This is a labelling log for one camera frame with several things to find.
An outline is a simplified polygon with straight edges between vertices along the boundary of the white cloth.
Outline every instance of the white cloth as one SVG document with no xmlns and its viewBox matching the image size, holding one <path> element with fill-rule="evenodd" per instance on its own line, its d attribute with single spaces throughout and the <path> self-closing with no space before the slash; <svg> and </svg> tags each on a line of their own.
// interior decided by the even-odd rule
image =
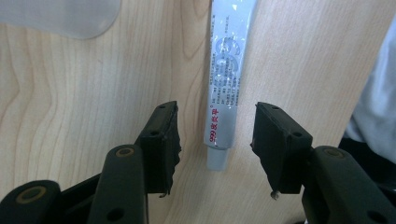
<svg viewBox="0 0 396 224">
<path fill-rule="evenodd" d="M 396 16 L 345 137 L 367 143 L 373 152 L 396 164 Z"/>
</svg>

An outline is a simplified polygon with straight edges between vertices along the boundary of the wooden surface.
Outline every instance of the wooden surface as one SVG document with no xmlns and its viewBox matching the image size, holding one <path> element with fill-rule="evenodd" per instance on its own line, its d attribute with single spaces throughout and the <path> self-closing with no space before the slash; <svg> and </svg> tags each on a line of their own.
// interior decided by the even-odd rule
<svg viewBox="0 0 396 224">
<path fill-rule="evenodd" d="M 36 179 L 66 189 L 101 172 L 156 105 L 177 100 L 183 151 L 156 223 L 292 223 L 301 196 L 270 198 L 250 143 L 255 104 L 279 105 L 337 146 L 396 9 L 394 0 L 261 1 L 225 172 L 205 168 L 210 1 L 122 1 L 104 35 L 76 40 L 0 24 L 0 197 Z"/>
</svg>

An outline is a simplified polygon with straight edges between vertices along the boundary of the tube cap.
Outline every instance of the tube cap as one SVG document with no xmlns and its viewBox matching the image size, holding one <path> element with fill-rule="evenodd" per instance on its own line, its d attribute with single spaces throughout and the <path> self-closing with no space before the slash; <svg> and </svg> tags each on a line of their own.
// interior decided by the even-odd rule
<svg viewBox="0 0 396 224">
<path fill-rule="evenodd" d="M 206 166 L 209 170 L 223 171 L 227 167 L 228 148 L 216 149 L 213 147 L 207 148 L 207 162 Z"/>
</svg>

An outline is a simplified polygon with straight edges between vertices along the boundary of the metal pin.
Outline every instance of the metal pin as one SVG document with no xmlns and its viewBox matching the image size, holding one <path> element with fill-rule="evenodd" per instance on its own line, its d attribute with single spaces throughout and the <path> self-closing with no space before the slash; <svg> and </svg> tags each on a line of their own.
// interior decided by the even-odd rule
<svg viewBox="0 0 396 224">
<path fill-rule="evenodd" d="M 254 148 L 254 140 L 255 140 L 255 139 L 253 138 L 253 141 L 251 141 L 251 143 L 250 143 L 250 147 L 251 147 L 251 148 Z"/>
<path fill-rule="evenodd" d="M 271 198 L 273 198 L 276 201 L 279 198 L 279 191 L 277 191 L 277 190 L 272 191 Z"/>
</svg>

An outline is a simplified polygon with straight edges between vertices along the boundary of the tube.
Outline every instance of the tube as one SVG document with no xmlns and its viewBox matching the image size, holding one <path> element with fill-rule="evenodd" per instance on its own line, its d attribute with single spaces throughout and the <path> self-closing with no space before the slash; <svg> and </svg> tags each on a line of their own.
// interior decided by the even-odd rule
<svg viewBox="0 0 396 224">
<path fill-rule="evenodd" d="M 248 31 L 257 0 L 213 0 L 204 143 L 210 170 L 227 167 Z"/>
</svg>

